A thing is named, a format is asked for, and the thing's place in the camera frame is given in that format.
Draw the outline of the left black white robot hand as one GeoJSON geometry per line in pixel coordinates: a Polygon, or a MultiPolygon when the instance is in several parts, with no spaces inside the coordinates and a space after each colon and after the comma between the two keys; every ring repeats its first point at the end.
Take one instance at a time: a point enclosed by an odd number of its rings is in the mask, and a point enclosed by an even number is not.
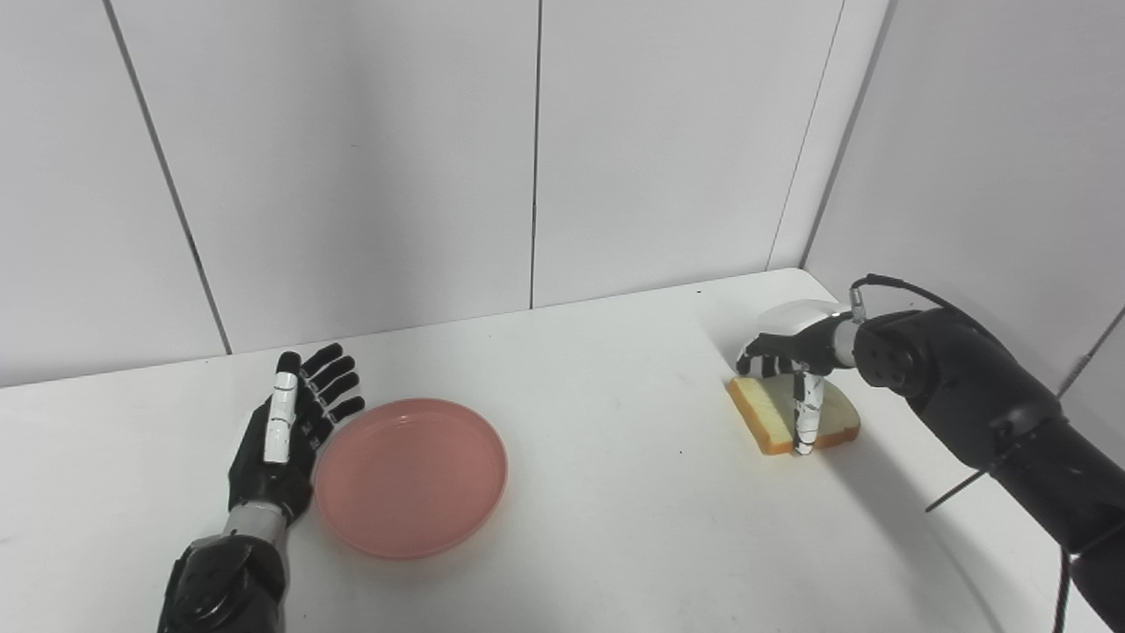
{"type": "Polygon", "coordinates": [[[356,359],[340,342],[318,349],[310,358],[286,350],[277,361],[274,376],[289,381],[285,392],[292,399],[292,424],[286,425],[287,459],[266,460],[268,427],[273,396],[266,397],[250,413],[236,456],[230,465],[230,509],[245,501],[268,501],[282,513],[287,524],[309,508],[312,474],[323,447],[342,421],[363,412],[363,397],[353,391],[360,385],[356,359]]]}

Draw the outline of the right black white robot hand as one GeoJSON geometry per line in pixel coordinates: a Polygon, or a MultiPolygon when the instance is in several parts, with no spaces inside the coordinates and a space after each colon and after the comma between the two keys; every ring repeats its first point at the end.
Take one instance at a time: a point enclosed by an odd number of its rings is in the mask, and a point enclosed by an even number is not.
{"type": "Polygon", "coordinates": [[[827,377],[832,369],[854,365],[853,345],[838,349],[837,332],[854,324],[854,311],[842,302],[799,300],[760,314],[757,333],[735,361],[739,376],[793,376],[793,452],[809,455],[819,438],[827,377]]]}

